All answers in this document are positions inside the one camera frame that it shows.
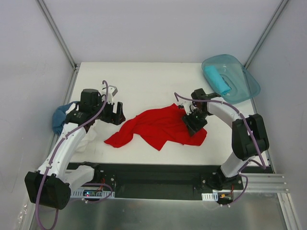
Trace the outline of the right corner aluminium post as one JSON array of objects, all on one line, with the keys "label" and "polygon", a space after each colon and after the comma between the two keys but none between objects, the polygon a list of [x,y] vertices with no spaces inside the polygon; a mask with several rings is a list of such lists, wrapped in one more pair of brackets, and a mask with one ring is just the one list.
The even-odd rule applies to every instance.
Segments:
[{"label": "right corner aluminium post", "polygon": [[257,40],[255,46],[253,47],[249,57],[247,58],[244,66],[245,68],[248,68],[251,63],[253,62],[254,58],[256,57],[257,53],[260,51],[262,48],[264,42],[266,41],[268,35],[270,34],[271,30],[273,27],[276,25],[278,22],[279,18],[281,17],[282,13],[284,12],[285,8],[287,7],[288,3],[290,0],[281,0],[276,7],[276,9],[273,12],[273,15],[269,19],[267,25],[265,26],[263,32],[261,33],[259,39]]}]

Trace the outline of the teal translucent plastic bin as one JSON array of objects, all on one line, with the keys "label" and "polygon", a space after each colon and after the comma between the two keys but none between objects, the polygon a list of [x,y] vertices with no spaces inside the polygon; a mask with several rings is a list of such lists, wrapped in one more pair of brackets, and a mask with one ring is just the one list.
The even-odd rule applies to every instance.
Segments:
[{"label": "teal translucent plastic bin", "polygon": [[[204,68],[215,66],[225,83],[231,88],[230,92],[221,95],[206,76]],[[213,91],[230,104],[238,104],[249,100],[260,93],[260,85],[241,62],[232,55],[222,54],[210,57],[202,62],[202,72]]]}]

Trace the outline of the red t shirt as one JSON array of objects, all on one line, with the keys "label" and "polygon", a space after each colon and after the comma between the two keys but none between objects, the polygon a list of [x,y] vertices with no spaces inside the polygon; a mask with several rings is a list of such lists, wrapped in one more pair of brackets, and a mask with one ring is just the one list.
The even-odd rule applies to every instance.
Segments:
[{"label": "red t shirt", "polygon": [[176,104],[158,109],[150,109],[126,121],[120,130],[104,142],[114,148],[120,148],[132,141],[135,134],[150,146],[160,151],[167,141],[182,145],[200,146],[207,137],[202,128],[191,136],[182,120],[186,115]]}]

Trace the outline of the aluminium rail profile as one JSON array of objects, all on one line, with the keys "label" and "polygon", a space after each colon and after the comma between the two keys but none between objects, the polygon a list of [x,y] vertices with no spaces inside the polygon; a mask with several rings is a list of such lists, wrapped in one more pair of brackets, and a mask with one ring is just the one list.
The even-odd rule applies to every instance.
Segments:
[{"label": "aluminium rail profile", "polygon": [[289,193],[290,189],[283,174],[246,173],[242,178],[243,186],[248,180],[247,192],[250,193]]}]

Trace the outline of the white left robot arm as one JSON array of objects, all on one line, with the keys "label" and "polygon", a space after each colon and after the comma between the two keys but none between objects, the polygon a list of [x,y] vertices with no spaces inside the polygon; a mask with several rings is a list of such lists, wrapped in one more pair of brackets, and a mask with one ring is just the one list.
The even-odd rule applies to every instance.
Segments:
[{"label": "white left robot arm", "polygon": [[97,186],[102,182],[98,163],[83,162],[77,169],[66,169],[79,144],[96,120],[120,125],[125,121],[123,103],[114,102],[115,86],[84,89],[78,102],[68,105],[61,135],[55,147],[35,171],[28,172],[24,182],[32,203],[62,210],[71,194],[84,184]]}]

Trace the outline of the left corner aluminium post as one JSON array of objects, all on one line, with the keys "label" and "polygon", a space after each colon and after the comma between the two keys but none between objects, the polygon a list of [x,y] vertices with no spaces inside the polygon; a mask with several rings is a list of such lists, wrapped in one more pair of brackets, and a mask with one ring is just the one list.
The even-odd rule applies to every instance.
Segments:
[{"label": "left corner aluminium post", "polygon": [[64,38],[44,0],[36,0],[36,3],[38,4],[38,7],[40,8],[46,22],[48,23],[52,33],[54,34],[57,42],[59,43],[60,48],[62,49],[65,57],[67,58],[70,66],[72,67],[73,70],[76,70],[78,65],[75,62],[66,42],[64,41]]}]

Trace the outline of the white t shirt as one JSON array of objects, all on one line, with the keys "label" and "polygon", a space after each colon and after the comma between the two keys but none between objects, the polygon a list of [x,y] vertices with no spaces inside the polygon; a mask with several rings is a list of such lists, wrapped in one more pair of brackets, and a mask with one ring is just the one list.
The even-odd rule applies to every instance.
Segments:
[{"label": "white t shirt", "polygon": [[[66,116],[68,116],[68,114],[76,107],[76,105],[77,105],[77,102],[70,103],[68,110],[65,112]],[[94,139],[97,136],[97,132],[95,131],[95,126],[96,126],[96,122],[94,122],[94,124],[90,127],[90,129],[88,130],[84,138],[80,141],[80,143],[78,144],[75,150],[75,153],[78,153],[78,154],[84,153],[87,145],[90,142],[94,141]]]}]

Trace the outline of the corner aluminium post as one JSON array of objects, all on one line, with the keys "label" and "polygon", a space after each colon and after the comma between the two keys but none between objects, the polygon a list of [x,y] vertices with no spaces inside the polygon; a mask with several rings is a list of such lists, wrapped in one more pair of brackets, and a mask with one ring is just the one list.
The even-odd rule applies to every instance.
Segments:
[{"label": "corner aluminium post", "polygon": [[48,23],[52,33],[54,34],[57,42],[59,43],[60,48],[62,49],[65,57],[67,58],[70,66],[72,67],[73,70],[76,70],[78,65],[75,62],[66,42],[64,41],[64,38],[44,0],[36,0],[36,3],[38,4],[38,7],[40,8],[46,22]]},{"label": "corner aluminium post", "polygon": [[276,9],[273,12],[273,15],[269,19],[267,25],[265,26],[263,32],[261,33],[259,39],[257,40],[255,46],[253,47],[249,57],[247,58],[244,66],[245,68],[248,68],[251,63],[253,62],[254,58],[256,57],[257,53],[260,51],[262,48],[264,42],[266,41],[268,35],[270,34],[271,30],[273,27],[276,25],[278,22],[279,18],[281,17],[282,13],[284,12],[285,8],[287,7],[288,3],[290,0],[281,0],[276,7]]}]

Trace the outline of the rolled teal t shirt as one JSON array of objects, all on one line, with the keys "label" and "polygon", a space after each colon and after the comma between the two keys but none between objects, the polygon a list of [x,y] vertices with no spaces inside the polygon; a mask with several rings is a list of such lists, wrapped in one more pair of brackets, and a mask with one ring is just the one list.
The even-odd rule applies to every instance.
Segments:
[{"label": "rolled teal t shirt", "polygon": [[206,76],[212,82],[213,86],[216,87],[216,89],[221,95],[230,92],[231,88],[225,83],[215,66],[206,66],[204,68],[204,71],[206,73]]}]

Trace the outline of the blue t shirt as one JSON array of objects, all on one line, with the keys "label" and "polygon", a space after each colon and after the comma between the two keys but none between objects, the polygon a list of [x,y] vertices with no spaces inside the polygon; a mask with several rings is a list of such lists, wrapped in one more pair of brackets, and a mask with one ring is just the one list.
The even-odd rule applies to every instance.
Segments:
[{"label": "blue t shirt", "polygon": [[60,135],[66,119],[66,112],[70,108],[71,103],[59,106],[52,115],[52,131],[56,135]]}]

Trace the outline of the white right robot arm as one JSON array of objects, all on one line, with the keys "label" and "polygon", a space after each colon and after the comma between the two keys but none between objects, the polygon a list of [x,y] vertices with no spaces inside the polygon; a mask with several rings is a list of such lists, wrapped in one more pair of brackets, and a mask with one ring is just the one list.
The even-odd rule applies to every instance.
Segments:
[{"label": "white right robot arm", "polygon": [[232,153],[216,173],[206,179],[209,188],[227,189],[256,156],[260,158],[260,167],[266,168],[261,154],[269,148],[269,140],[261,115],[245,116],[235,106],[223,101],[219,94],[206,94],[203,89],[196,89],[191,98],[185,98],[178,103],[178,107],[185,112],[182,121],[190,136],[200,132],[208,123],[207,117],[211,115],[232,129]]}]

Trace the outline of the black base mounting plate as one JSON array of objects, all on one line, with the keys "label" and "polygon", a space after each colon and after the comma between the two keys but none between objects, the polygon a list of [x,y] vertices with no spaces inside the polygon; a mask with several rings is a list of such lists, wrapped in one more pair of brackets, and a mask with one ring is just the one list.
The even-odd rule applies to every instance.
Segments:
[{"label": "black base mounting plate", "polygon": [[96,182],[110,186],[116,198],[201,200],[213,190],[207,186],[214,177],[214,165],[155,165],[101,163]]}]

